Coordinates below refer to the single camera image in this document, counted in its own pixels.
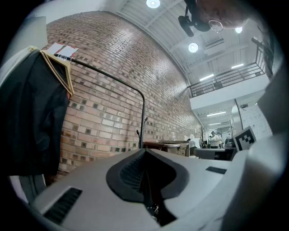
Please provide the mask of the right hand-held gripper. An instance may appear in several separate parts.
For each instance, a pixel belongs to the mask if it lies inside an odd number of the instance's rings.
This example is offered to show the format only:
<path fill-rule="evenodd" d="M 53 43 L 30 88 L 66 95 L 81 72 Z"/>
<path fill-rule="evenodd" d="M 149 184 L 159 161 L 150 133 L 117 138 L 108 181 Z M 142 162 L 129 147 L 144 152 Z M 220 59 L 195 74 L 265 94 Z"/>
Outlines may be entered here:
<path fill-rule="evenodd" d="M 280 67 L 255 105 L 265 116 L 272 136 L 285 133 L 284 138 L 289 139 L 289 68 Z M 249 149 L 257 141 L 250 126 L 237 132 L 233 139 L 238 151 Z"/>

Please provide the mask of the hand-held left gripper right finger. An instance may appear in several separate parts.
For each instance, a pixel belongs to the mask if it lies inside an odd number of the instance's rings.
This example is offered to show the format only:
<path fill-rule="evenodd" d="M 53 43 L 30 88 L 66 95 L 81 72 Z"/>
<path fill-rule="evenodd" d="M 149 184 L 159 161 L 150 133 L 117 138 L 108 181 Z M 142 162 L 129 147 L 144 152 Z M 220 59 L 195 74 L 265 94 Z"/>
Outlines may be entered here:
<path fill-rule="evenodd" d="M 176 172 L 160 192 L 161 221 L 149 231 L 238 231 L 249 216 L 248 151 L 232 161 L 177 156 L 156 149 L 156 157 L 176 163 L 188 173 Z"/>

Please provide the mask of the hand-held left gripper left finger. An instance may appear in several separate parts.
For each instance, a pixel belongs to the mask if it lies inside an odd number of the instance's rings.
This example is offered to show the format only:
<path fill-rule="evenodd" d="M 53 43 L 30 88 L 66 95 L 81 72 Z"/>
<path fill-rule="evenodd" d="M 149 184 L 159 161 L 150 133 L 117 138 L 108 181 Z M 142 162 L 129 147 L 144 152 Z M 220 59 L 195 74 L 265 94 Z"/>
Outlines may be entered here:
<path fill-rule="evenodd" d="M 86 162 L 46 188 L 32 207 L 44 215 L 69 189 L 82 191 L 65 219 L 54 228 L 61 231 L 154 231 L 160 225 L 142 203 L 131 203 L 115 195 L 106 181 L 110 167 L 137 151 Z"/>

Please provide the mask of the white grid board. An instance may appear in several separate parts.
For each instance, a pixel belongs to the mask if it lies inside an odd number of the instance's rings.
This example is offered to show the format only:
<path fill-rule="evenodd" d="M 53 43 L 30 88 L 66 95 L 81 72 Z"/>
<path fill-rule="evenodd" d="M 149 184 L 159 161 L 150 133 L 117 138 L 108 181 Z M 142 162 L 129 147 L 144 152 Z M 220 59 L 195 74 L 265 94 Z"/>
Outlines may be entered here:
<path fill-rule="evenodd" d="M 271 128 L 258 105 L 241 108 L 240 115 L 243 127 L 250 126 L 256 140 L 272 136 Z"/>

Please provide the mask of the bare branch coat stand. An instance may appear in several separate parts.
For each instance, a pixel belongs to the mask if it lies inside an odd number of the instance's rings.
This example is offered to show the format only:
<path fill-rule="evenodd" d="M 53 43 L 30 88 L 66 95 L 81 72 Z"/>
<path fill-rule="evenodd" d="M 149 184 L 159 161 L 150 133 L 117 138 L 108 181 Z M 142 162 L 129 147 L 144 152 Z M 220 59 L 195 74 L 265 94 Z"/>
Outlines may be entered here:
<path fill-rule="evenodd" d="M 206 134 L 206 130 L 202 126 L 200 129 L 201 148 L 207 148 L 207 144 L 205 143 L 205 134 Z"/>

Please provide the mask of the grey hanging garment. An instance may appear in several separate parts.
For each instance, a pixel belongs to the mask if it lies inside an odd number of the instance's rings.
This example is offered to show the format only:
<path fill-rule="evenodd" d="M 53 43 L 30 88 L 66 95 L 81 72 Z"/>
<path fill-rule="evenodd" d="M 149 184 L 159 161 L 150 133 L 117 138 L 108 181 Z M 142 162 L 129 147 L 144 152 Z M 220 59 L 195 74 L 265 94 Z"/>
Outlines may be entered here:
<path fill-rule="evenodd" d="M 44 175 L 9 176 L 16 195 L 27 204 L 46 189 Z"/>

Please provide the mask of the black balcony railing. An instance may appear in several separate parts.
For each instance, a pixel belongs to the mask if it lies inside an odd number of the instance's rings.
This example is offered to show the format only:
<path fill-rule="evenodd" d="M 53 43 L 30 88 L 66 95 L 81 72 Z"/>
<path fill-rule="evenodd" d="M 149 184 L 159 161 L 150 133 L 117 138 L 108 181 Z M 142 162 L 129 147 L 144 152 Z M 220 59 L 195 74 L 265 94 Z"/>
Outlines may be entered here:
<path fill-rule="evenodd" d="M 215 90 L 222 89 L 255 77 L 265 74 L 265 64 L 263 60 L 264 44 L 252 38 L 256 45 L 255 60 L 252 63 L 228 70 L 224 73 L 210 77 L 202 82 L 194 83 L 187 87 L 192 97 L 200 96 Z"/>

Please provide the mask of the black hanging garment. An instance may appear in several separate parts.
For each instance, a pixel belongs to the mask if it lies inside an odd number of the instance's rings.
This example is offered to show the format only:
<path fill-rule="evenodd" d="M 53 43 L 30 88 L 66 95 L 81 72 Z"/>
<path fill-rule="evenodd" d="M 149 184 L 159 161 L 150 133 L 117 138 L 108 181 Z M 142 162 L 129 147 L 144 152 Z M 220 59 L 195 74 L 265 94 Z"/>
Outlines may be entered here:
<path fill-rule="evenodd" d="M 34 50 L 0 87 L 0 157 L 7 176 L 55 175 L 68 92 Z"/>

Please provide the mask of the person's eyeglasses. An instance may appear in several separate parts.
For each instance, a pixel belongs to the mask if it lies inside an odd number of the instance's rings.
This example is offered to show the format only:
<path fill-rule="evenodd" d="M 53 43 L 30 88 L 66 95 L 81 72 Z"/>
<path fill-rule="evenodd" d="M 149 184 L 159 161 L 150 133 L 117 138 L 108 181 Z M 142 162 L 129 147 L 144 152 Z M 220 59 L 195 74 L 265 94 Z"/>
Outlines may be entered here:
<path fill-rule="evenodd" d="M 210 26 L 210 29 L 216 33 L 219 33 L 223 30 L 222 23 L 216 20 L 210 20 L 209 26 Z"/>

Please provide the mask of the white paper tag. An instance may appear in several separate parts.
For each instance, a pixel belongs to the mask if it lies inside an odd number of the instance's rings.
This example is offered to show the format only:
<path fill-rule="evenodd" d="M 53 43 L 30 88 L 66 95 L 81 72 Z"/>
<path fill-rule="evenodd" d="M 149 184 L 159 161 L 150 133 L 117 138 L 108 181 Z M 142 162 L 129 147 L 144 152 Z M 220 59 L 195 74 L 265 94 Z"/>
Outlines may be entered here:
<path fill-rule="evenodd" d="M 48 49 L 47 49 L 47 52 L 54 55 L 56 54 L 59 50 L 61 50 L 63 47 L 63 44 L 60 44 L 60 43 L 54 43 L 52 46 L 50 46 Z"/>
<path fill-rule="evenodd" d="M 77 50 L 78 50 L 78 48 L 71 47 L 71 46 L 65 46 L 63 49 L 61 49 L 58 52 L 58 54 L 66 56 L 66 57 L 72 57 Z"/>

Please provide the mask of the white hanging garment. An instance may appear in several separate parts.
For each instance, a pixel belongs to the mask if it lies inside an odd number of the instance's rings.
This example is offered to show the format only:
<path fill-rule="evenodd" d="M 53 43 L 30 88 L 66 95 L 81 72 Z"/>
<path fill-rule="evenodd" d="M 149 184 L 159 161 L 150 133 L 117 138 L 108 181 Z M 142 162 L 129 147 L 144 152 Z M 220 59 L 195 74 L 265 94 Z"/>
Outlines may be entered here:
<path fill-rule="evenodd" d="M 10 72 L 15 69 L 15 67 L 20 64 L 28 55 L 30 55 L 34 50 L 39 50 L 35 46 L 28 46 L 23 50 L 19 51 L 11 58 L 9 58 L 0 68 L 0 87 L 8 77 Z"/>

